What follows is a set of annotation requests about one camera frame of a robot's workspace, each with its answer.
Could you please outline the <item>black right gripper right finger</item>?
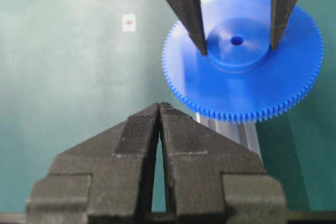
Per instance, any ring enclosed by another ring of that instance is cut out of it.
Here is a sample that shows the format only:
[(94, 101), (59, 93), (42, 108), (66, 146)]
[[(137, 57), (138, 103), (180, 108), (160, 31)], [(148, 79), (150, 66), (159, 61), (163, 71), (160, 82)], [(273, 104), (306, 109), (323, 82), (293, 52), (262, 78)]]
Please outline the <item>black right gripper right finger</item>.
[(160, 105), (169, 210), (176, 223), (286, 223), (281, 183), (260, 157), (193, 120)]

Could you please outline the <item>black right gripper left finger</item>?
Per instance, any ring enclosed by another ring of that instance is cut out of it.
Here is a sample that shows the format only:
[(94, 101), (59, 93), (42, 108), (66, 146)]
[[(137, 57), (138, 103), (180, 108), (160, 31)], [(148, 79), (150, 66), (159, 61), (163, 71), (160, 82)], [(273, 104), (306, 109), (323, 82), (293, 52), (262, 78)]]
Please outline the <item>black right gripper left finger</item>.
[(28, 223), (141, 223), (151, 211), (160, 106), (58, 154), (28, 198)]

